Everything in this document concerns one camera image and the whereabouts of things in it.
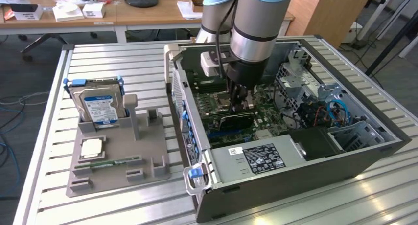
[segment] slotted metal table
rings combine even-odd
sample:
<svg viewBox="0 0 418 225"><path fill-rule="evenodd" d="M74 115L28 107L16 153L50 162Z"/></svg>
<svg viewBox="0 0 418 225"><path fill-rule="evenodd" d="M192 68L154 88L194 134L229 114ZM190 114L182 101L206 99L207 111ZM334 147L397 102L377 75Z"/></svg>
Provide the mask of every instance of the slotted metal table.
<svg viewBox="0 0 418 225"><path fill-rule="evenodd" d="M418 119L326 41L310 36L303 38L413 141L354 179L259 206L206 225L418 224ZM62 51L15 225L195 224L192 198L186 192L182 177L183 167L163 73L163 46L180 42L187 41L75 45ZM334 78L319 64L313 64L313 70L325 83L333 82ZM124 77L126 92L138 95L136 113L144 112L147 107L158 107L163 113L171 178L70 198L66 196L66 185L79 113L62 88L62 80L66 77L72 80L116 75Z"/></svg>

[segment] chair wheel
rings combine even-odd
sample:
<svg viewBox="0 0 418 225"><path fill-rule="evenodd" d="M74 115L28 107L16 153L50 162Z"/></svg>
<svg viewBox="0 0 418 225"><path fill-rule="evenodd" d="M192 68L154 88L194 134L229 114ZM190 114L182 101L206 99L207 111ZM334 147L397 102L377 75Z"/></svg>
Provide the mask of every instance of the chair wheel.
<svg viewBox="0 0 418 225"><path fill-rule="evenodd" d="M23 55L22 59L27 62L32 62L34 61L34 57L31 55Z"/></svg>
<svg viewBox="0 0 418 225"><path fill-rule="evenodd" d="M27 41L27 40L28 40L27 35L18 35L18 38L19 38L22 41Z"/></svg>

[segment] hard drive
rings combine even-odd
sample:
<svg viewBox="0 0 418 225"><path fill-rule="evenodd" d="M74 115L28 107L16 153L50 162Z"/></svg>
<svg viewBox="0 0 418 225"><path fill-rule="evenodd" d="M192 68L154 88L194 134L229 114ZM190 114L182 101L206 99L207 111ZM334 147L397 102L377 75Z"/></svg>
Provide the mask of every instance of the hard drive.
<svg viewBox="0 0 418 225"><path fill-rule="evenodd" d="M123 79L75 79L64 89L80 113L83 122L94 122L96 128L107 128L119 124L119 118L127 117L123 107Z"/></svg>

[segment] office chair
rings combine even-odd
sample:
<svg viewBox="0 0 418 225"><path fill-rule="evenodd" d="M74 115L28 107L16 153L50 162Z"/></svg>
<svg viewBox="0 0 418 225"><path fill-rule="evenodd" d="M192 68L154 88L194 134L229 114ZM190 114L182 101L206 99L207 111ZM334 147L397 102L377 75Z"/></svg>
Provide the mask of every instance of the office chair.
<svg viewBox="0 0 418 225"><path fill-rule="evenodd" d="M90 33L90 36L92 38L98 38L98 34L91 32ZM19 39L22 41L27 41L28 40L28 37L26 35L18 35ZM47 39L50 38L55 38L60 41L60 43L63 44L68 44L68 42L64 40L64 38L58 34L58 33L46 33L44 35L42 35L27 47L26 49L23 49L20 51L20 54L22 54L22 59L27 62L31 62L34 61L34 57L31 55L27 55L27 53L34 49L36 48Z"/></svg>

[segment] hard drive label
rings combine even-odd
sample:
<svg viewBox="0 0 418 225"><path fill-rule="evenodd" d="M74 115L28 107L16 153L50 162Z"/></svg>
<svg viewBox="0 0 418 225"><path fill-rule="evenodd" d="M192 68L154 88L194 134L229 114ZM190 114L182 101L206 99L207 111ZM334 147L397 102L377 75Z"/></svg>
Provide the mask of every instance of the hard drive label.
<svg viewBox="0 0 418 225"><path fill-rule="evenodd" d="M274 144L266 144L243 150L254 174L286 167Z"/></svg>
<svg viewBox="0 0 418 225"><path fill-rule="evenodd" d="M91 120L99 125L108 125L118 121L116 109L112 107L112 96L91 96L84 98Z"/></svg>

